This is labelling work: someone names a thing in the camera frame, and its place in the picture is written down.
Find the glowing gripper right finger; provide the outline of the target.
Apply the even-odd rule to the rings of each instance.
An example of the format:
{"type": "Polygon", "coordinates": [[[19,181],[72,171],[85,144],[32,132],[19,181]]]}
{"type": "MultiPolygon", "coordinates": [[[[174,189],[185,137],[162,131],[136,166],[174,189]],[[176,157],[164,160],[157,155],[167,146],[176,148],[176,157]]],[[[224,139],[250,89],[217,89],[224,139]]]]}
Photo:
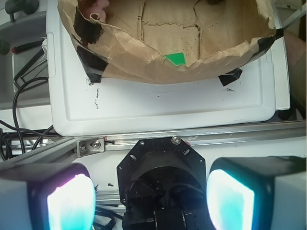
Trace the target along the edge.
{"type": "Polygon", "coordinates": [[[307,160],[297,156],[221,157],[207,179],[218,230],[304,230],[307,160]]]}

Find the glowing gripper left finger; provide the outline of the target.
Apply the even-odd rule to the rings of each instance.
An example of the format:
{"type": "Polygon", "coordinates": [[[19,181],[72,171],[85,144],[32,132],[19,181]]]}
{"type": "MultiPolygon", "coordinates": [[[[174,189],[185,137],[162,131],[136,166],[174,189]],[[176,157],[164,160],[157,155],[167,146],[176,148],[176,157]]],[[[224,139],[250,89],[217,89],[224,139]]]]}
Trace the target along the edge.
{"type": "Polygon", "coordinates": [[[90,230],[95,188],[80,163],[13,164],[0,169],[2,230],[90,230]]]}

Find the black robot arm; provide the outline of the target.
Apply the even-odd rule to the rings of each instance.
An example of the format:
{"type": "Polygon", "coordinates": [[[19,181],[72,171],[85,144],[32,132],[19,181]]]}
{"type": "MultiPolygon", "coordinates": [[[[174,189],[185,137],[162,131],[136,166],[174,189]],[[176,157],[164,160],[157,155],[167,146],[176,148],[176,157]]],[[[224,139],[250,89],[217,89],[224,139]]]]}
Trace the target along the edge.
{"type": "MultiPolygon", "coordinates": [[[[223,157],[205,174],[204,159],[124,159],[118,166],[125,230],[304,230],[306,159],[223,157]]],[[[80,163],[24,164],[0,172],[3,230],[89,230],[98,207],[96,189],[80,163]]]]}

